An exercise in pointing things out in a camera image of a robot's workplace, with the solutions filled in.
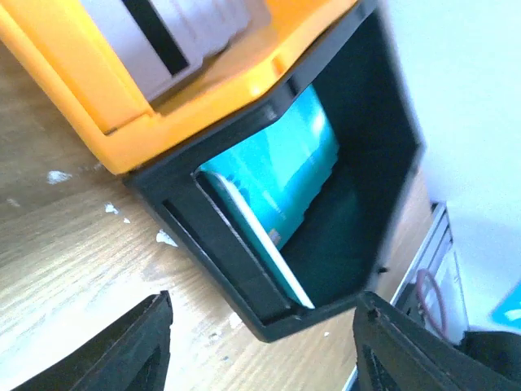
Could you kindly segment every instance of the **wood grain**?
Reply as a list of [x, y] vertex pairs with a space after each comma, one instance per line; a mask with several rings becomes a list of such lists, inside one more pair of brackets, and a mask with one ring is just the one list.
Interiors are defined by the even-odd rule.
[[[174, 308], [166, 389], [342, 389], [356, 362], [352, 311], [270, 345], [243, 325], [232, 328], [233, 311], [216, 289], [181, 249], [156, 243], [157, 224], [4, 46], [0, 143], [0, 389], [162, 289]], [[50, 185], [51, 170], [72, 176]], [[105, 213], [106, 203], [119, 214]], [[383, 297], [396, 290], [430, 221], [417, 178], [379, 285]]]

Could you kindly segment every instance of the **yellow device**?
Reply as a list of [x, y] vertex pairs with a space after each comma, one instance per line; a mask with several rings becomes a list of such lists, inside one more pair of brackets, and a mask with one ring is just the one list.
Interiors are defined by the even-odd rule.
[[194, 137], [266, 93], [357, 0], [266, 0], [271, 22], [152, 107], [79, 0], [1, 0], [0, 39], [113, 173]]

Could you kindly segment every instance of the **black plastic frame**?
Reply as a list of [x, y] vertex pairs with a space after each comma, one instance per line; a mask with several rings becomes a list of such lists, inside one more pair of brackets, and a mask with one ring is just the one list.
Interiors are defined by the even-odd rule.
[[[344, 48], [353, 34], [353, 39], [360, 43], [355, 45], [354, 51], [346, 52]], [[348, 53], [353, 58], [344, 59], [342, 56]], [[335, 69], [328, 67], [333, 59], [337, 64]], [[368, 66], [382, 79], [366, 83], [369, 89], [363, 80]], [[350, 79], [352, 91], [345, 94], [336, 89], [332, 81], [335, 77]], [[218, 121], [125, 179], [125, 184], [145, 201], [163, 228], [180, 239], [243, 321], [264, 341], [288, 336], [351, 309], [357, 292], [332, 297], [315, 310], [307, 310], [291, 301], [219, 204], [198, 168], [218, 153], [273, 124], [312, 82], [333, 128], [342, 128], [339, 141], [353, 145], [348, 153], [339, 156], [336, 167], [341, 171], [344, 165], [349, 165], [355, 186], [370, 209], [367, 224], [373, 225], [367, 231], [374, 231], [374, 237], [370, 238], [371, 254], [365, 254], [371, 260], [370, 270], [366, 278], [359, 281], [359, 290], [374, 288], [422, 149], [421, 138], [403, 99], [376, 0], [358, 2], [258, 101]], [[330, 104], [324, 104], [322, 98]], [[337, 120], [344, 115], [344, 101], [350, 99], [352, 118], [363, 116], [365, 120], [363, 123], [353, 120], [348, 129], [341, 119]], [[365, 103], [358, 104], [357, 99]], [[388, 113], [387, 106], [375, 111], [373, 103], [380, 101], [393, 108], [389, 108]], [[399, 118], [390, 117], [397, 112]], [[309, 236], [305, 228], [298, 233], [302, 238]], [[298, 258], [301, 256], [298, 242], [292, 245], [290, 240], [281, 253], [284, 257]]]
[[160, 391], [170, 360], [172, 302], [151, 295], [17, 391]]
[[[372, 292], [357, 299], [353, 331], [362, 391], [384, 387], [404, 391], [521, 389]], [[389, 382], [389, 377], [394, 384], [382, 384]]]

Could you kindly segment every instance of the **black rectangular opening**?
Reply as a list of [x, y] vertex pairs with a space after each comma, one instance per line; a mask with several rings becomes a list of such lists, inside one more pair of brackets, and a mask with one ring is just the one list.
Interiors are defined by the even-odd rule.
[[[312, 85], [339, 142], [338, 161], [280, 253], [319, 307], [367, 285], [418, 140], [376, 14]], [[210, 189], [208, 194], [215, 196]], [[226, 206], [216, 202], [233, 221]], [[240, 226], [232, 225], [247, 242]]]

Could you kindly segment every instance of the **white paint speck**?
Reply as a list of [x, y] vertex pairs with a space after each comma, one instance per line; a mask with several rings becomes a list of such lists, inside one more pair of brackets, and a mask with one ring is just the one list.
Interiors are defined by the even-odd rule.
[[8, 203], [10, 206], [14, 206], [15, 208], [19, 208], [19, 207], [20, 207], [20, 204], [19, 204], [18, 201], [15, 200], [14, 198], [8, 198], [6, 201], [7, 201], [7, 203]]
[[66, 182], [70, 178], [72, 178], [72, 174], [64, 173], [63, 171], [49, 171], [47, 173], [47, 183], [50, 185]]
[[243, 320], [235, 312], [230, 315], [228, 321], [230, 322], [230, 327], [233, 329], [236, 329], [243, 323]]
[[172, 238], [169, 236], [169, 234], [167, 234], [166, 232], [164, 232], [163, 230], [160, 230], [157, 235], [155, 236], [155, 241], [157, 243], [166, 243], [172, 247], [177, 247], [177, 244], [176, 242], [174, 242], [172, 240]]
[[105, 204], [105, 213], [114, 213], [119, 214], [119, 210], [117, 210], [112, 203]]
[[208, 337], [208, 339], [211, 341], [211, 342], [216, 342], [218, 340], [221, 339], [221, 335], [222, 335], [222, 332], [213, 332], [212, 334], [210, 334], [210, 336]]

